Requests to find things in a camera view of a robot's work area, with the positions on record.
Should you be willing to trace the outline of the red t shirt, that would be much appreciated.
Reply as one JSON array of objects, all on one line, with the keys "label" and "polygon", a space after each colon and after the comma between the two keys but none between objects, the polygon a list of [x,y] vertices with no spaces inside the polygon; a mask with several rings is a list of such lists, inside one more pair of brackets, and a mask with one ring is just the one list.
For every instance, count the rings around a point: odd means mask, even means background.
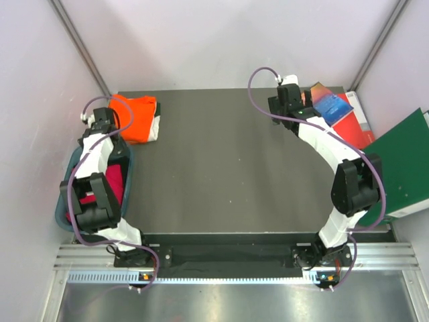
[{"label": "red t shirt", "polygon": [[[121,206],[123,203],[124,194],[124,176],[122,171],[122,165],[120,165],[120,163],[118,162],[109,163],[105,176],[119,205]],[[95,201],[96,198],[91,193],[85,193],[80,198],[80,202],[82,204],[93,203]]]}]

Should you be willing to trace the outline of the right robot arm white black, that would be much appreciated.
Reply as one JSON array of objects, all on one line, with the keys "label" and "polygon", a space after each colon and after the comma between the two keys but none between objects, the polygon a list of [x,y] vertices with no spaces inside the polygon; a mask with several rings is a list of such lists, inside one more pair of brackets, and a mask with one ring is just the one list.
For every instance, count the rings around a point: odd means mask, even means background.
[{"label": "right robot arm white black", "polygon": [[362,159],[363,153],[348,146],[336,131],[329,127],[313,107],[303,107],[288,113],[278,97],[268,99],[269,111],[274,115],[293,117],[301,122],[276,120],[298,138],[314,148],[334,172],[330,192],[332,211],[327,222],[316,234],[308,251],[295,255],[297,265],[304,270],[329,265],[341,253],[359,220],[380,200],[377,179]]}]

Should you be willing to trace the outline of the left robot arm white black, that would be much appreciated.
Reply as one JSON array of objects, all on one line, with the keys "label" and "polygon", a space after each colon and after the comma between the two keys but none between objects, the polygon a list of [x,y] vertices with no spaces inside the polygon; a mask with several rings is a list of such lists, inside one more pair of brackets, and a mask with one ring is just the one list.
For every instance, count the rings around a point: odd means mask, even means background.
[{"label": "left robot arm white black", "polygon": [[101,237],[117,267],[145,266],[152,250],[142,232],[123,217],[130,165],[127,144],[114,125],[102,120],[85,130],[79,144],[80,158],[60,183],[61,221],[82,244],[91,244],[89,235]]}]

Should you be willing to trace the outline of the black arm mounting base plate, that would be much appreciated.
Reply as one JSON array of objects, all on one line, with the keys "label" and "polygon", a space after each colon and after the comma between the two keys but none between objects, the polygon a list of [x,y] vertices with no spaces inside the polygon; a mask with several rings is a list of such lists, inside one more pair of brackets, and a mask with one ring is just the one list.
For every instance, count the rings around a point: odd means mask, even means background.
[{"label": "black arm mounting base plate", "polygon": [[147,234],[158,278],[286,278],[305,268],[337,272],[352,262],[348,246],[325,251],[315,233]]}]

